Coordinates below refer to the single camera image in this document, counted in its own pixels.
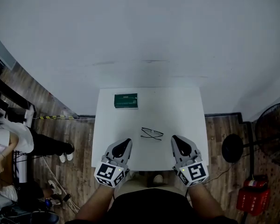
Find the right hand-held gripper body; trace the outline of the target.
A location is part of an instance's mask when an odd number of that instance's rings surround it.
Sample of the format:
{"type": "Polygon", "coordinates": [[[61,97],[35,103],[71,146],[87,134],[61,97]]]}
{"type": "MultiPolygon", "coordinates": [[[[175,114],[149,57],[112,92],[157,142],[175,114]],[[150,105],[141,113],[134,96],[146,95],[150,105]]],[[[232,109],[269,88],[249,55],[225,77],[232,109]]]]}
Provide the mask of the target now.
{"type": "Polygon", "coordinates": [[[199,155],[179,161],[173,166],[173,170],[186,187],[202,183],[209,177],[207,165],[199,155]]]}

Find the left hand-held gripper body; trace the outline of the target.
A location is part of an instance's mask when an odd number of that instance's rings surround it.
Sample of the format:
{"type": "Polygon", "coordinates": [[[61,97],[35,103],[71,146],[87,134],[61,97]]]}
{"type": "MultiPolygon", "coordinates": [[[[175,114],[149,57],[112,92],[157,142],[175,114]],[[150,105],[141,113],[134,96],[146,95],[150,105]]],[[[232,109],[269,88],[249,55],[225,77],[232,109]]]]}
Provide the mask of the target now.
{"type": "Polygon", "coordinates": [[[115,188],[129,172],[128,166],[123,162],[103,156],[95,169],[95,179],[99,184],[115,188]]]}

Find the black eyeglasses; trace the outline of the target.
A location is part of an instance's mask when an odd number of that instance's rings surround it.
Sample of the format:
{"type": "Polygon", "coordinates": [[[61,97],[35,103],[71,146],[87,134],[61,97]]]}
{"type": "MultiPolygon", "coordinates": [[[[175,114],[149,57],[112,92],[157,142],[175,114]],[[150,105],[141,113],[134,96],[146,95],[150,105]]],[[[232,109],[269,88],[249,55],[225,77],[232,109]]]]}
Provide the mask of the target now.
{"type": "Polygon", "coordinates": [[[142,131],[142,135],[141,135],[142,138],[162,140],[162,137],[164,136],[164,134],[159,131],[145,128],[145,127],[142,127],[141,131],[142,131]]]}

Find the person's left forearm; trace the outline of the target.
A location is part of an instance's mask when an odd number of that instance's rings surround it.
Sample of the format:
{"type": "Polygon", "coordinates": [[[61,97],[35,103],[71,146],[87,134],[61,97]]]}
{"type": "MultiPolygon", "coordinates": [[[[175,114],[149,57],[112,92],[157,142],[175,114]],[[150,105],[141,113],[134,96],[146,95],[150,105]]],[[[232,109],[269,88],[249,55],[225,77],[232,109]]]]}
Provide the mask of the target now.
{"type": "Polygon", "coordinates": [[[75,219],[97,222],[107,213],[115,189],[100,185],[90,199],[80,208],[75,219]]]}

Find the person's right forearm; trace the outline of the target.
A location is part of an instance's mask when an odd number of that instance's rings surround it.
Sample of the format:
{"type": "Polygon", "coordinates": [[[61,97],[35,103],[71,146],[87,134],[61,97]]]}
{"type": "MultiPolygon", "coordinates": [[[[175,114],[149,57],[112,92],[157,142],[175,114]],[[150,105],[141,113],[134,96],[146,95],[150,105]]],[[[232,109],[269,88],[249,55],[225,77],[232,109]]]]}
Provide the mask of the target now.
{"type": "Polygon", "coordinates": [[[211,195],[203,184],[188,187],[192,207],[203,220],[211,220],[224,216],[219,202],[211,195]]]}

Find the person's khaki trousers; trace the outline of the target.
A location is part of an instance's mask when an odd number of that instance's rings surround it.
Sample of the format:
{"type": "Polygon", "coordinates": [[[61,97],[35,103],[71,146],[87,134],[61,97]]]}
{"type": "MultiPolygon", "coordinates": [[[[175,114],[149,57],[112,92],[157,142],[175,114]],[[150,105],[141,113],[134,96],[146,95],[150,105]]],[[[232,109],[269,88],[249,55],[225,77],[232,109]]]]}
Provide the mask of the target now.
{"type": "Polygon", "coordinates": [[[184,195],[184,193],[180,189],[178,189],[174,185],[170,185],[165,182],[164,174],[162,172],[148,172],[146,174],[134,172],[133,174],[130,174],[130,178],[119,187],[116,196],[149,189],[160,189],[184,195]],[[153,179],[156,175],[163,176],[162,184],[153,184],[153,179]]]}

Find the black standing fan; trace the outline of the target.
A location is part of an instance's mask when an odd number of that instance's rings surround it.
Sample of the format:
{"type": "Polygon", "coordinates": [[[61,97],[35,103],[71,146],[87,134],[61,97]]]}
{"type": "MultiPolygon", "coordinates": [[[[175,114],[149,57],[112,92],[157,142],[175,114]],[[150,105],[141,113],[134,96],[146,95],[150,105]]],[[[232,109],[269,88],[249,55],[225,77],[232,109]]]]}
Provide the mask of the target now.
{"type": "Polygon", "coordinates": [[[245,147],[258,146],[273,163],[280,166],[280,103],[266,109],[255,124],[255,141],[244,144],[236,134],[228,135],[222,144],[222,155],[229,163],[237,162],[245,147]]]}

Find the white table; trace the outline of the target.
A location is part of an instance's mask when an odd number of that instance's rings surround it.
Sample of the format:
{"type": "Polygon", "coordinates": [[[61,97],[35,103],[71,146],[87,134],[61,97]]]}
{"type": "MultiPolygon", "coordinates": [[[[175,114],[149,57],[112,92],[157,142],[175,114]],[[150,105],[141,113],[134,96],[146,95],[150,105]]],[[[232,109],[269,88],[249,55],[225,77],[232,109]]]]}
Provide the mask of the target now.
{"type": "MultiPolygon", "coordinates": [[[[205,117],[223,117],[223,116],[237,116],[238,122],[243,123],[242,114],[240,112],[232,112],[232,113],[214,113],[214,114],[205,114],[205,117]]],[[[78,119],[95,119],[95,115],[77,115],[78,119]]]]}

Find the dark green box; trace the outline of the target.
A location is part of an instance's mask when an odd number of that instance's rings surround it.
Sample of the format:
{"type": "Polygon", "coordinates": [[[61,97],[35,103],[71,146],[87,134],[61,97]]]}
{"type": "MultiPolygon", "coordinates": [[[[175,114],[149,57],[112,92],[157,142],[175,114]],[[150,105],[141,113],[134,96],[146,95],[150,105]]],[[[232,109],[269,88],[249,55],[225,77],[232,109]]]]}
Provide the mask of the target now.
{"type": "Polygon", "coordinates": [[[115,94],[114,107],[116,109],[137,109],[138,108],[138,94],[115,94]]]}

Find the person's black shirt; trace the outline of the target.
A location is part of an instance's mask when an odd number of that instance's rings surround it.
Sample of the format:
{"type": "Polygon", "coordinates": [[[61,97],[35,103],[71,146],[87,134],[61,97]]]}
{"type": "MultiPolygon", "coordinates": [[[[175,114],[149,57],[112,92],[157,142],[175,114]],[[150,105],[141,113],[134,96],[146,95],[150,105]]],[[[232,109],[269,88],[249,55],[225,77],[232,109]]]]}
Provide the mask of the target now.
{"type": "Polygon", "coordinates": [[[65,224],[238,224],[224,216],[205,221],[185,196],[162,190],[145,189],[120,195],[98,221],[72,220],[65,224]]]}

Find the red fire extinguisher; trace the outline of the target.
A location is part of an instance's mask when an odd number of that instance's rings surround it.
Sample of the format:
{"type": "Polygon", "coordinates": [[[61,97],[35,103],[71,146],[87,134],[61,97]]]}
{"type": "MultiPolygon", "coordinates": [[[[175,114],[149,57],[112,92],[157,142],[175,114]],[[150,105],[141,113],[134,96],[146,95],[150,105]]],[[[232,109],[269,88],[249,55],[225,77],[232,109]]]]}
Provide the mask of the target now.
{"type": "Polygon", "coordinates": [[[244,181],[244,187],[253,189],[262,189],[268,186],[267,175],[254,175],[244,181]]]}

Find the red fire extinguisher box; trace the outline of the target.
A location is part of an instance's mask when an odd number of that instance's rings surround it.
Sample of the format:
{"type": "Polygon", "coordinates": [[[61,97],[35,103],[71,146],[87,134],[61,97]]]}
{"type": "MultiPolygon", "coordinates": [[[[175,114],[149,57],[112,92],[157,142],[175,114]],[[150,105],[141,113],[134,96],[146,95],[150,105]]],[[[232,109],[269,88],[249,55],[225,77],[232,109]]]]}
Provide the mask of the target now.
{"type": "Polygon", "coordinates": [[[257,216],[268,207],[271,190],[242,188],[238,191],[236,208],[257,216]]]}

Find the yellow black striped tape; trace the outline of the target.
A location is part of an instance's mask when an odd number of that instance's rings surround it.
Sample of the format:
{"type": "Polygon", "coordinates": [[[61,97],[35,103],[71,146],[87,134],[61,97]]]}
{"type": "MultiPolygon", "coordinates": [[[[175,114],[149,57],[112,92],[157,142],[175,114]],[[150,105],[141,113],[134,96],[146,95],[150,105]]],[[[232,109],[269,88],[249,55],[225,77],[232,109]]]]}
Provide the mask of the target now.
{"type": "Polygon", "coordinates": [[[64,120],[74,120],[72,116],[54,115],[54,116],[39,116],[35,119],[64,119],[64,120]]]}

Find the dark blue chair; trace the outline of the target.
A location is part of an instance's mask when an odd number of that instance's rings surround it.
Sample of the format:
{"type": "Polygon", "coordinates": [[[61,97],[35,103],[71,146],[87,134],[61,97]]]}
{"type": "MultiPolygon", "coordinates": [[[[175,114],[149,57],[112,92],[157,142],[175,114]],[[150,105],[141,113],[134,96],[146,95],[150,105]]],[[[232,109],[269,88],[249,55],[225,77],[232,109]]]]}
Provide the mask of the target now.
{"type": "Polygon", "coordinates": [[[6,209],[0,221],[2,224],[58,224],[59,216],[49,210],[26,211],[12,206],[6,209]]]}

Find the brown wooden board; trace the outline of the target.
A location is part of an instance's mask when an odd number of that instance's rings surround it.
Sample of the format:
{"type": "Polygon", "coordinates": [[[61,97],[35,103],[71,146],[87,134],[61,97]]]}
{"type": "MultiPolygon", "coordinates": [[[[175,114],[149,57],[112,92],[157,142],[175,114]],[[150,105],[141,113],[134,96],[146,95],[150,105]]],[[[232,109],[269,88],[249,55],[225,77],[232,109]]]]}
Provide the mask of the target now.
{"type": "Polygon", "coordinates": [[[13,155],[10,153],[3,162],[3,172],[0,173],[0,180],[5,184],[13,184],[13,155]]]}

